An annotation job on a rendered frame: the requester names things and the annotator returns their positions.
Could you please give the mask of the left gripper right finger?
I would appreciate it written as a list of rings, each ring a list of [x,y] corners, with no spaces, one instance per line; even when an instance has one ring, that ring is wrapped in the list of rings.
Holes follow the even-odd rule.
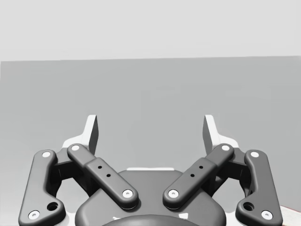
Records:
[[[206,156],[193,163],[163,192],[163,204],[171,210],[181,208],[197,190],[213,195],[228,179],[238,180],[244,191],[235,210],[244,225],[282,225],[283,217],[265,152],[239,148],[236,140],[221,135],[214,117],[205,115],[203,141]]]

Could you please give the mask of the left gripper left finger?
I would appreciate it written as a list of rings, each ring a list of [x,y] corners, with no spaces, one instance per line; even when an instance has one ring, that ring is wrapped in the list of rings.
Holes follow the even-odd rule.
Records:
[[[66,217],[57,192],[65,179],[74,178],[91,196],[102,189],[120,208],[139,202],[137,190],[103,159],[95,157],[98,141],[96,115],[89,115],[82,134],[64,141],[61,150],[35,153],[18,217],[19,224],[59,224]]]

